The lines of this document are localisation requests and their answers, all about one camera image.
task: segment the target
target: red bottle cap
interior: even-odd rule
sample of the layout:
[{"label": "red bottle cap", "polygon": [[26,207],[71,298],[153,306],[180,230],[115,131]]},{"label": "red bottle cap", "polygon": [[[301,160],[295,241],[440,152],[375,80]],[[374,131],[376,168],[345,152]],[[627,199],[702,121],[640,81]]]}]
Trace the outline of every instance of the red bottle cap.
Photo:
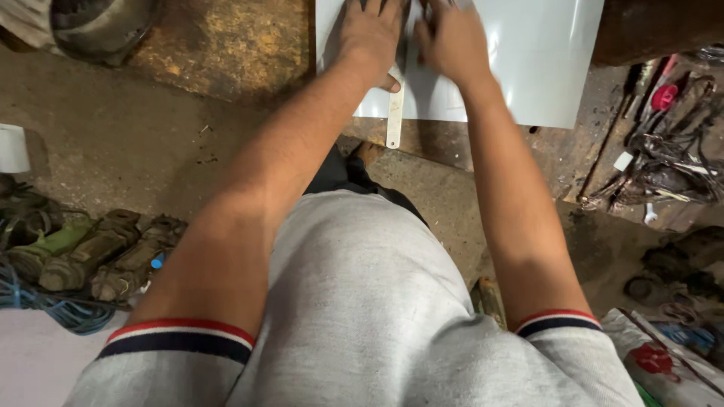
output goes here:
[{"label": "red bottle cap", "polygon": [[678,94],[676,85],[664,85],[654,93],[651,97],[651,107],[654,110],[668,110],[674,103],[674,98]]}]

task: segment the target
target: red and navy stripe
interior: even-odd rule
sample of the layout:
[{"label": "red and navy stripe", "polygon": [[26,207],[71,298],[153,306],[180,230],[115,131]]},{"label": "red and navy stripe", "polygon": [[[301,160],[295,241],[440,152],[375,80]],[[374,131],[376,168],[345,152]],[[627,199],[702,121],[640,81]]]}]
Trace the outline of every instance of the red and navy stripe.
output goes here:
[{"label": "red and navy stripe", "polygon": [[228,324],[202,319],[160,319],[117,330],[98,358],[126,353],[183,351],[221,356],[245,364],[254,339]]},{"label": "red and navy stripe", "polygon": [[525,318],[515,333],[521,337],[529,337],[538,332],[563,327],[586,328],[603,332],[601,324],[591,314],[555,309]]}]

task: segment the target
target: t-shirt sleeve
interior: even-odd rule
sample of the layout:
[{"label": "t-shirt sleeve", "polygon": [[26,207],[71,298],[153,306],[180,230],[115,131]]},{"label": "t-shirt sleeve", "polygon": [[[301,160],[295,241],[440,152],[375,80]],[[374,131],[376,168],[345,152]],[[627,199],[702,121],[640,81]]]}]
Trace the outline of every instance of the t-shirt sleeve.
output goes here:
[{"label": "t-shirt sleeve", "polygon": [[599,322],[578,311],[546,311],[515,332],[578,383],[600,406],[643,406],[634,382]]},{"label": "t-shirt sleeve", "polygon": [[220,406],[254,345],[221,322],[160,319],[114,332],[65,406]]}]

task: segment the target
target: metal ruler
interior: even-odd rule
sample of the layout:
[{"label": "metal ruler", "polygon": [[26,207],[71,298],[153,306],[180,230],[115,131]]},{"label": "metal ruler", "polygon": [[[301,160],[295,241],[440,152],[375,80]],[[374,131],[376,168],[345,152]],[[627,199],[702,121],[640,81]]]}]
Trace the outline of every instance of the metal ruler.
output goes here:
[{"label": "metal ruler", "polygon": [[390,93],[390,111],[387,114],[387,148],[399,148],[403,131],[403,101],[405,100],[405,77],[397,62],[390,68],[390,75],[400,83],[400,91]]}]

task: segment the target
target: grey t-shirt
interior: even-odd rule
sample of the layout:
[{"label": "grey t-shirt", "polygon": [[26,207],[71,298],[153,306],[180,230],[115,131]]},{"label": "grey t-shirt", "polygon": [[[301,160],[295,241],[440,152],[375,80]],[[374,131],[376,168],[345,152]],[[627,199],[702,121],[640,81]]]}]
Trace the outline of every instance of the grey t-shirt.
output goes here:
[{"label": "grey t-shirt", "polygon": [[261,333],[170,319],[126,327],[67,406],[643,406],[592,316],[518,335],[473,312],[452,259],[377,195],[302,197],[270,259]]}]

